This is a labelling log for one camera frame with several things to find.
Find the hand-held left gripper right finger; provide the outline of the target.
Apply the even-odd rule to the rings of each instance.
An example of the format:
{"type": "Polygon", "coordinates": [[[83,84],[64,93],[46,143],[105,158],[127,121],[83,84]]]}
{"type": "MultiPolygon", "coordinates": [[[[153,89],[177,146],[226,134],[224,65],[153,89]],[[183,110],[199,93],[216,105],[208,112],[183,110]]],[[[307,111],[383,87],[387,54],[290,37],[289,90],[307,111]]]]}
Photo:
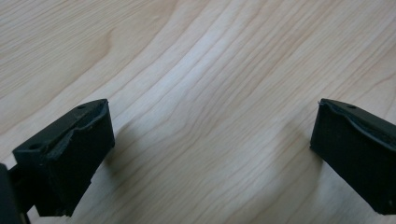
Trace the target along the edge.
{"type": "Polygon", "coordinates": [[[322,99],[310,148],[377,213],[396,215],[396,125],[357,106],[322,99]]]}

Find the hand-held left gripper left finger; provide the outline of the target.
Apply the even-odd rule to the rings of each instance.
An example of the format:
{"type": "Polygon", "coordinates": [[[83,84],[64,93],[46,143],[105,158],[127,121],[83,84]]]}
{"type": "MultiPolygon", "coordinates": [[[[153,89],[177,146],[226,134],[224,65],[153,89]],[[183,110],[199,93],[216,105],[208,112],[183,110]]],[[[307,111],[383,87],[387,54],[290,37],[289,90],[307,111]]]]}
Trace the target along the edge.
{"type": "Polygon", "coordinates": [[[24,212],[72,216],[106,154],[115,146],[108,100],[79,105],[13,150],[24,212]]]}

